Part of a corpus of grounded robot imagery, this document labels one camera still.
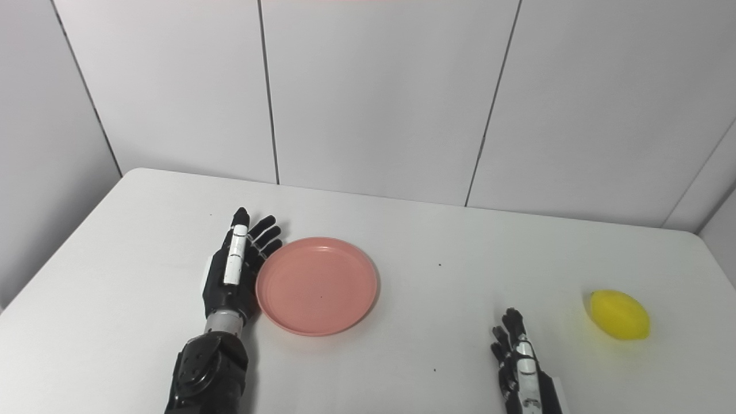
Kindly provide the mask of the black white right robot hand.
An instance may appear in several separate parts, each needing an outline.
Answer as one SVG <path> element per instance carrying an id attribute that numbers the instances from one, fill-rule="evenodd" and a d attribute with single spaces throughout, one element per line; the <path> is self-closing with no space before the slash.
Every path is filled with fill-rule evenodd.
<path id="1" fill-rule="evenodd" d="M 491 330 L 490 350 L 499 364 L 497 376 L 507 413 L 563 413 L 552 377 L 541 368 L 523 322 L 523 315 L 508 308 L 502 325 Z"/>

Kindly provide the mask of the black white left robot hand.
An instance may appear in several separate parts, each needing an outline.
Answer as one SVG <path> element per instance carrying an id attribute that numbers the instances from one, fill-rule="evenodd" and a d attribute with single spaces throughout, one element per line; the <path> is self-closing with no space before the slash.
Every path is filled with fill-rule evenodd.
<path id="1" fill-rule="evenodd" d="M 250 221 L 247 210 L 240 207 L 211 257 L 202 290 L 206 316 L 227 309 L 248 320 L 259 309 L 256 281 L 266 260 L 283 247 L 282 230 L 273 215 L 255 224 Z"/>

